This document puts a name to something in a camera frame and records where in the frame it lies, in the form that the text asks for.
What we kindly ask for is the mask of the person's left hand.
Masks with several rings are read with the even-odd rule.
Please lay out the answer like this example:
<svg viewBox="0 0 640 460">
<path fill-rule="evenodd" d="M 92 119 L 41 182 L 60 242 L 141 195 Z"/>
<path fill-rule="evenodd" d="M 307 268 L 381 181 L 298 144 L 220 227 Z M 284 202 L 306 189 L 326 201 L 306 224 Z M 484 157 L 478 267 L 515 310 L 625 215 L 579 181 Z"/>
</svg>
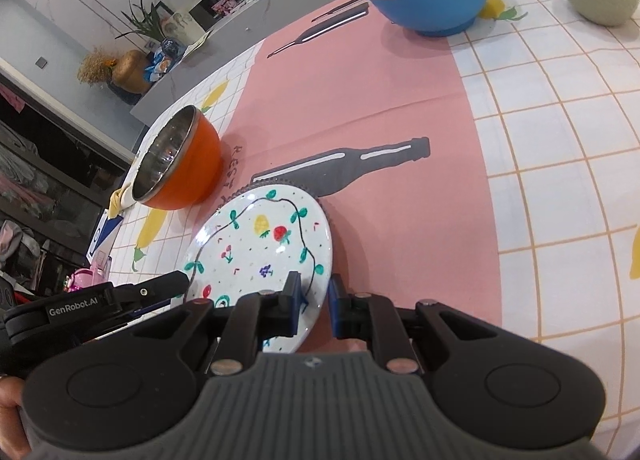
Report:
<svg viewBox="0 0 640 460">
<path fill-rule="evenodd" d="M 30 446 L 20 417 L 24 381 L 2 376 L 0 382 L 1 450 L 13 460 L 23 459 Z"/>
</svg>

